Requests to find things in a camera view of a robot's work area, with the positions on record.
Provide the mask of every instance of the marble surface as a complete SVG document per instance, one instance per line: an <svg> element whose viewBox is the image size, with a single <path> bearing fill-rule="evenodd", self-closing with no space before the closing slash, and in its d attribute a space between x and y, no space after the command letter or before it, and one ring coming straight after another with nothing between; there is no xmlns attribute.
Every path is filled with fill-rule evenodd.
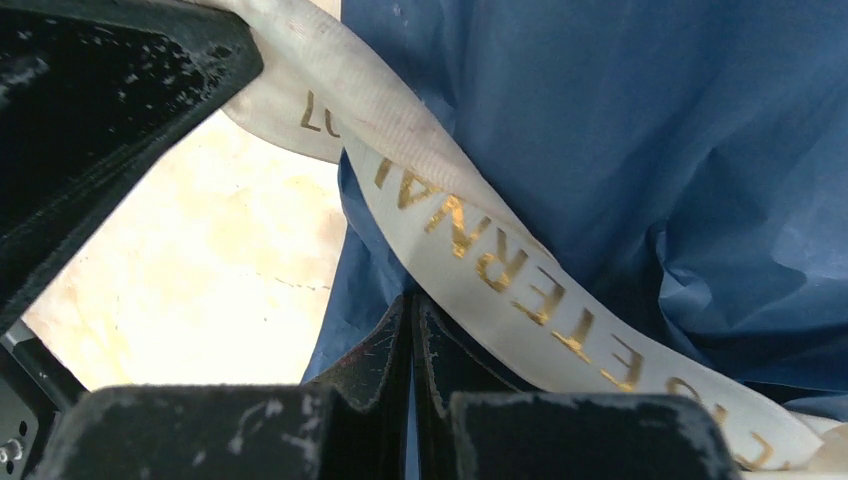
<svg viewBox="0 0 848 480"><path fill-rule="evenodd" d="M296 383L344 237L336 170L219 112L159 160L24 321L89 389Z"/></svg>

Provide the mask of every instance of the blue wrapping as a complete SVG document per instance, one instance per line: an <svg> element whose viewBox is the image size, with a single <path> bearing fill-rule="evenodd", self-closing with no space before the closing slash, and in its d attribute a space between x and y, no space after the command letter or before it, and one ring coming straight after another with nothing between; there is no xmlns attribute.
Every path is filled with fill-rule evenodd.
<svg viewBox="0 0 848 480"><path fill-rule="evenodd" d="M848 3L344 0L342 20L616 315L848 420ZM306 379L417 288L346 162Z"/></svg>

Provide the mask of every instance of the cream satin ribbon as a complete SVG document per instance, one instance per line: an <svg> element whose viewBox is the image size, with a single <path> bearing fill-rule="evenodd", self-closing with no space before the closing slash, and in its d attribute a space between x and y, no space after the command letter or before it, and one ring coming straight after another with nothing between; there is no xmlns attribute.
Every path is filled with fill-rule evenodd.
<svg viewBox="0 0 848 480"><path fill-rule="evenodd" d="M319 158L341 142L403 265L517 374L556 392L686 395L713 414L737 461L764 470L746 475L848 478L843 425L796 418L651 341L569 277L415 94L331 15L308 0L202 3L241 16L272 71L293 74L279 83L263 74L257 85L265 86L255 91L268 98L238 100L237 121L278 146ZM293 110L298 96L301 107ZM290 133L298 128L311 133ZM767 472L778 469L794 471Z"/></svg>

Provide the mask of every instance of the beige tabletop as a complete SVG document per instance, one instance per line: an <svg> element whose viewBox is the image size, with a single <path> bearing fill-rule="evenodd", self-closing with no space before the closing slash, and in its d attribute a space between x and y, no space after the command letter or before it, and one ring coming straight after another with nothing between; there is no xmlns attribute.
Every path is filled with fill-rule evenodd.
<svg viewBox="0 0 848 480"><path fill-rule="evenodd" d="M159 160L24 321L89 389L297 382L344 239L336 170L216 113Z"/></svg>

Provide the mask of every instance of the metal bolt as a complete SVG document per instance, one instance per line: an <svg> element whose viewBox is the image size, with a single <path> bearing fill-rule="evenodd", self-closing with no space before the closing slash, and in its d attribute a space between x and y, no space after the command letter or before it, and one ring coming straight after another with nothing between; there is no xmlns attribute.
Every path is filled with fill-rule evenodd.
<svg viewBox="0 0 848 480"><path fill-rule="evenodd" d="M24 445L17 438L0 445L0 463L20 460L24 457Z"/></svg>

